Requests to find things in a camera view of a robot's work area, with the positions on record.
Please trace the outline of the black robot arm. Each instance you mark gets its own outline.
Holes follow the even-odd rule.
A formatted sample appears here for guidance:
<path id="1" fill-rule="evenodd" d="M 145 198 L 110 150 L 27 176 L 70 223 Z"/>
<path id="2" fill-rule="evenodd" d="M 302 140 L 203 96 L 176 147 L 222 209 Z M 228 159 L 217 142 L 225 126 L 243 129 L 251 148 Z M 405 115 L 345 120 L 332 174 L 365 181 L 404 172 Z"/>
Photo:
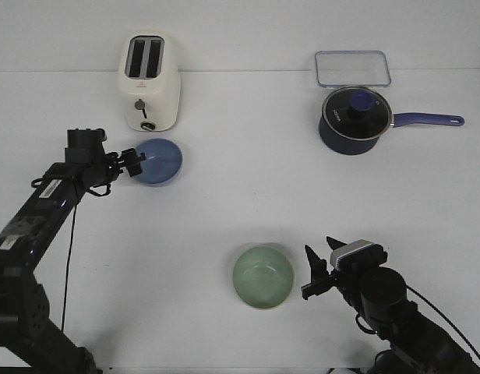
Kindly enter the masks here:
<path id="1" fill-rule="evenodd" d="M 105 152 L 103 129 L 70 129 L 67 140 L 64 161 L 31 183 L 34 192 L 0 233 L 0 348 L 26 363 L 0 373 L 101 372 L 93 355 L 51 321 L 34 271 L 83 196 L 109 189 L 123 171 L 140 174 L 146 156 L 133 148 Z"/>
<path id="2" fill-rule="evenodd" d="M 388 342 L 376 355 L 371 373 L 480 373 L 480 354 L 465 351 L 441 326 L 421 314 L 408 299 L 412 289 L 384 264 L 388 254 L 377 243 L 352 243 L 327 237 L 330 259 L 307 245 L 310 282 L 302 286 L 307 300 L 336 288 L 355 310 L 358 328 Z"/>

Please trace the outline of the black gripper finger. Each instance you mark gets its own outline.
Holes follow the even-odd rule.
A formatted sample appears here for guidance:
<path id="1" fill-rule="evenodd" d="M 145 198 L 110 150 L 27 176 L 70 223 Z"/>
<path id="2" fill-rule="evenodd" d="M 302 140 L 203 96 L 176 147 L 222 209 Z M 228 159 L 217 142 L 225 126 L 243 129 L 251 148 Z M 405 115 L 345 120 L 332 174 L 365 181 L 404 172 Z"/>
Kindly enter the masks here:
<path id="1" fill-rule="evenodd" d="M 326 260 L 321 259 L 309 245 L 305 245 L 305 254 L 309 262 L 311 282 L 316 283 L 327 278 Z"/>
<path id="2" fill-rule="evenodd" d="M 143 172 L 143 168 L 141 166 L 141 161 L 140 160 L 127 161 L 125 163 L 125 168 L 126 168 L 130 177 L 140 175 Z"/>
<path id="3" fill-rule="evenodd" d="M 122 161 L 144 161 L 146 160 L 146 154 L 138 153 L 136 149 L 130 148 L 122 151 L 121 160 Z"/>
<path id="4" fill-rule="evenodd" d="M 346 246 L 346 244 L 344 242 L 341 242 L 341 241 L 339 241 L 335 238 L 332 238 L 330 236 L 326 236 L 326 243 L 330 247 L 331 251 L 335 251 L 335 250 L 337 250 L 341 247 Z"/>

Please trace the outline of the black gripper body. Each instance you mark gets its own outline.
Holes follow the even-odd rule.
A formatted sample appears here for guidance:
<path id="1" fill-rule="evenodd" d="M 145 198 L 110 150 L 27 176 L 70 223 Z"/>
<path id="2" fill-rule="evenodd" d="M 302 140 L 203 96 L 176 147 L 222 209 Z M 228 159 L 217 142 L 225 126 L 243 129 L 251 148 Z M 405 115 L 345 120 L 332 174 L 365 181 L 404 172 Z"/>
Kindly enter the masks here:
<path id="1" fill-rule="evenodd" d="M 327 278 L 302 286 L 302 298 L 307 300 L 331 288 L 336 288 L 364 319 L 392 319 L 408 303 L 403 277 L 384 266 L 328 271 Z"/>
<path id="2" fill-rule="evenodd" d="M 74 164 L 76 177 L 82 183 L 112 183 L 122 173 L 118 154 L 105 153 L 103 129 L 70 129 L 67 131 L 65 162 Z"/>

